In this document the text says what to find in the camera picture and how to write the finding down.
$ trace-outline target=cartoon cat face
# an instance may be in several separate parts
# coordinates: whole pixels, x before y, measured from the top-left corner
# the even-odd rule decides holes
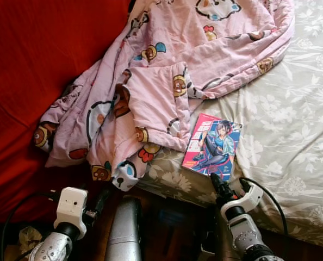
[[[214,21],[226,19],[240,10],[241,6],[236,4],[234,0],[199,0],[196,4],[196,11],[199,14]]]

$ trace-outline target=mattress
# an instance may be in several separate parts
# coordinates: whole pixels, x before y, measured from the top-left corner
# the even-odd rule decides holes
[[[285,58],[264,76],[200,112],[244,125],[233,179],[245,176],[269,189],[287,217],[289,234],[323,246],[323,0],[295,1],[296,28]],[[210,180],[181,168],[184,154],[163,148],[138,186],[208,206]],[[283,232],[273,202],[264,196],[251,213],[257,225]]]

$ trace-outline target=book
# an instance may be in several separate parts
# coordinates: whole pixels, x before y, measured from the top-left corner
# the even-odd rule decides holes
[[[216,173],[229,180],[234,170],[242,124],[200,113],[182,166],[200,174]]]

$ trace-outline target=red cloth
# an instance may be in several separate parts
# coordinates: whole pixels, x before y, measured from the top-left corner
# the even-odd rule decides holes
[[[0,222],[30,193],[91,179],[86,165],[44,169],[47,155],[32,144],[33,132],[66,84],[122,31],[129,2],[0,0]],[[55,209],[35,198],[13,220],[51,219]]]

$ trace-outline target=cartoon print blanket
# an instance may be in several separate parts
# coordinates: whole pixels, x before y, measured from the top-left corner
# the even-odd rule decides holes
[[[46,166],[87,160],[127,191],[162,146],[184,152],[189,116],[270,70],[294,32],[293,0],[149,4],[40,120]]]

